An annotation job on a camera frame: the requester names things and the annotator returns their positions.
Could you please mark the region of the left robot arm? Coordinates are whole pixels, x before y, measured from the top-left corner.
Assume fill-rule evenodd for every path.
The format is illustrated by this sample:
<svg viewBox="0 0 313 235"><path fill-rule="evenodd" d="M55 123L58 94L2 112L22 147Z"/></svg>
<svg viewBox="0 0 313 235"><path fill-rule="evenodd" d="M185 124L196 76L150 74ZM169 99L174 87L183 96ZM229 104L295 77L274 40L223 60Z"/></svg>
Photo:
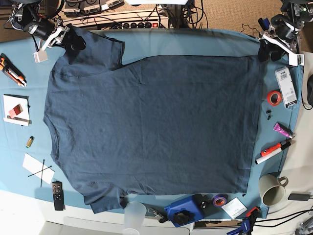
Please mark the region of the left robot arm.
<svg viewBox="0 0 313 235"><path fill-rule="evenodd" d="M300 32L305 23L313 21L311 0L284 0L281 14L270 20L258 20L263 32L259 34L260 62L280 60L288 55L289 65L304 65L304 55L300 54Z"/></svg>

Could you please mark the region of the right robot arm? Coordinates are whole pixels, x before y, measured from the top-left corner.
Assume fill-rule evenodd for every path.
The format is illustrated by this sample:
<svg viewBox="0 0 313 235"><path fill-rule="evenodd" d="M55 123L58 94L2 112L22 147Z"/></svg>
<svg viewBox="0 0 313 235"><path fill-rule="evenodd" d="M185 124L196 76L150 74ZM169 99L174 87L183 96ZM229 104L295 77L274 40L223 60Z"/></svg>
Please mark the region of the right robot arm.
<svg viewBox="0 0 313 235"><path fill-rule="evenodd" d="M58 8L51 13L43 15L40 7L41 0L13 0L12 13L5 24L10 23L12 28L28 33L33 39L41 40L42 45L35 43L37 52L45 51L47 48L63 47L71 50L84 50L85 40L77 35L72 24L64 25L59 13L66 3L72 1L61 0Z"/></svg>

